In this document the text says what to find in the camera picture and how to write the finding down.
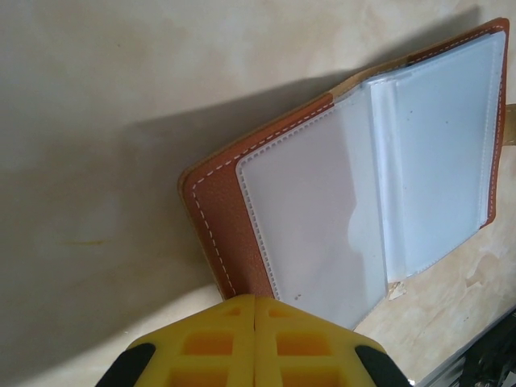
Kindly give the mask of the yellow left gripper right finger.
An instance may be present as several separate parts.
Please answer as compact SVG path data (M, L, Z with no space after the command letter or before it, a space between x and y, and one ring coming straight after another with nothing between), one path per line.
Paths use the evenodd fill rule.
M378 342L257 298L254 386L407 387L407 377Z

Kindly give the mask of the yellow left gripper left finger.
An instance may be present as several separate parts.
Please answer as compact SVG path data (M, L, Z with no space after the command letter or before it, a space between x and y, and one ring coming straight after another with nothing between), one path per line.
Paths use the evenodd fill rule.
M103 387L254 387L255 300L238 296L139 337Z

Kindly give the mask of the brown leather card holder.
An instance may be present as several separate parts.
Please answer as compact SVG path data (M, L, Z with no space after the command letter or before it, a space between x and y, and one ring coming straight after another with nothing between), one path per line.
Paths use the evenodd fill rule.
M358 326L496 215L510 22L364 69L178 182L224 298Z

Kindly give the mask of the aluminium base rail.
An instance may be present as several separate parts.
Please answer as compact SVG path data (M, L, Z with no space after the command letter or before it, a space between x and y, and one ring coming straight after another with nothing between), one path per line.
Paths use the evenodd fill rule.
M516 306L416 387L516 387Z

